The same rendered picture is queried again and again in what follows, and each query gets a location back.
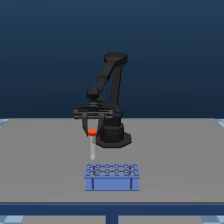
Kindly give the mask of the blue tube rack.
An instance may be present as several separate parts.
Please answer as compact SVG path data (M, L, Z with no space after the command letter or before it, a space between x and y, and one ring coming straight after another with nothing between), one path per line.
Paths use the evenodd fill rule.
M140 173L137 164L87 164L86 191L138 191Z

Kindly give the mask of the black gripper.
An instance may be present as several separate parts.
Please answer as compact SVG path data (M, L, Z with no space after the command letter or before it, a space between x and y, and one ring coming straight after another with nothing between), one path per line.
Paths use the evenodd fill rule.
M75 108L73 111L73 117L75 119L82 120L82 127L86 135L88 135L88 118L98 119L97 136L100 134L102 126L104 124L105 117L111 118L113 111L104 107L81 107Z

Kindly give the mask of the clear tube with orange cap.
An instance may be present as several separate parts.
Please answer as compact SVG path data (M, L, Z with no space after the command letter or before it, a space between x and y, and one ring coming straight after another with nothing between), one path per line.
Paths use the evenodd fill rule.
M90 159L94 160L96 157L96 137L97 137L97 130L96 129L89 129L88 130L88 138L89 138L89 149L90 149Z

